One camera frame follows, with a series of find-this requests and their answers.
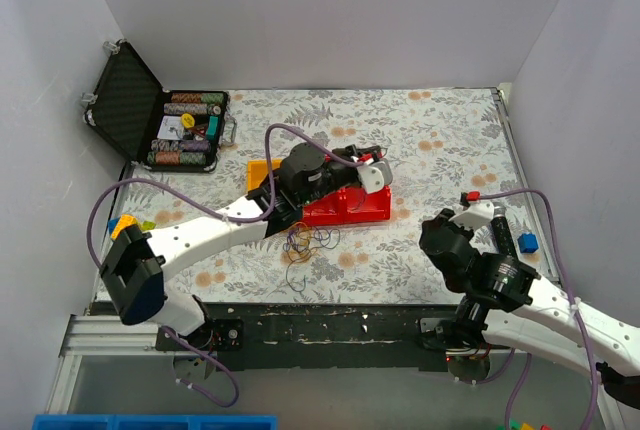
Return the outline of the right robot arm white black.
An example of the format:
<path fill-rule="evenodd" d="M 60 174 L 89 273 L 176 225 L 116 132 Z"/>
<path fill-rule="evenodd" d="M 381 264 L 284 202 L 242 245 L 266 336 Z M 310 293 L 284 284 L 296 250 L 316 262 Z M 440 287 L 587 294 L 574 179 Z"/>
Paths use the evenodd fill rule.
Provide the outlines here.
<path fill-rule="evenodd" d="M 419 247 L 448 290 L 462 299 L 450 320 L 427 331 L 424 342 L 444 348 L 508 346 L 576 372 L 596 375 L 606 393 L 639 406 L 639 330 L 571 299 L 501 242 L 496 253 L 471 245 L 491 214 L 442 210 L 421 225 Z"/>

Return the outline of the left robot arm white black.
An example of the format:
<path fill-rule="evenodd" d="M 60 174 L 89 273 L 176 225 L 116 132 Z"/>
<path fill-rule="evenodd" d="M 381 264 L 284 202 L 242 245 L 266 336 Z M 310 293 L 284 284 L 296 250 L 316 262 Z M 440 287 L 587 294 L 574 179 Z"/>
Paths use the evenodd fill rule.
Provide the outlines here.
<path fill-rule="evenodd" d="M 193 350 L 213 336 L 206 309 L 194 295 L 168 282 L 183 270 L 235 246 L 261 241 L 301 221 L 305 206 L 344 188 L 367 194 L 392 181 L 379 147 L 349 146 L 327 155 L 296 145 L 261 185 L 219 209 L 172 227 L 144 232 L 136 224 L 118 231 L 99 273 L 122 324 L 167 326 Z"/>

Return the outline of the yellow plastic bin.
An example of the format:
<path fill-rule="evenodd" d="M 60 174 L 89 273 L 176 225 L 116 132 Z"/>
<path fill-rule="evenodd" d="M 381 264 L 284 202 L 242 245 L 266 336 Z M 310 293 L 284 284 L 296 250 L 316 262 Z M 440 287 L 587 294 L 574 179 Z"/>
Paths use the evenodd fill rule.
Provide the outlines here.
<path fill-rule="evenodd" d="M 247 191 L 257 189 L 268 178 L 266 160 L 250 160 L 247 164 Z"/>

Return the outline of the red plastic bin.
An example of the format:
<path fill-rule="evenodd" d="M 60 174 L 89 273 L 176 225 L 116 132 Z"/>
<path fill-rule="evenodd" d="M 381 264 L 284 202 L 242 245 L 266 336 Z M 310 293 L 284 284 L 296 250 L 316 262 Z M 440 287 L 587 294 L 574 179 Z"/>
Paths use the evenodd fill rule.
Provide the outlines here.
<path fill-rule="evenodd" d="M 346 188 L 343 222 L 360 224 L 388 221 L 391 217 L 391 196 L 389 186 L 371 194 L 367 194 L 362 188 Z"/>
<path fill-rule="evenodd" d="M 302 222 L 309 226 L 331 226 L 345 223 L 346 194 L 344 190 L 332 193 L 319 201 L 306 205 Z"/>

